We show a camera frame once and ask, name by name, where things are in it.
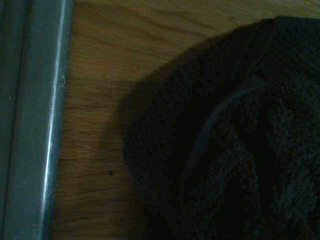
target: towel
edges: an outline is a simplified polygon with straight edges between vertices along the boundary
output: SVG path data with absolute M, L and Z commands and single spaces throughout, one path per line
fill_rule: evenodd
M 191 58 L 123 158 L 146 240 L 320 239 L 320 20 L 265 19 Z

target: gray metal frame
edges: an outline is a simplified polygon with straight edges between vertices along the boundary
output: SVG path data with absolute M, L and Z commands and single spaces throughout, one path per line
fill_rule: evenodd
M 73 0 L 4 3 L 0 238 L 50 238 Z

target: wood grain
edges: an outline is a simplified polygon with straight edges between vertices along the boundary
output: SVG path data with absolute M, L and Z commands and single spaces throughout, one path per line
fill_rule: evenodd
M 52 239 L 142 239 L 123 137 L 168 74 L 239 26 L 319 14 L 318 0 L 76 0 Z

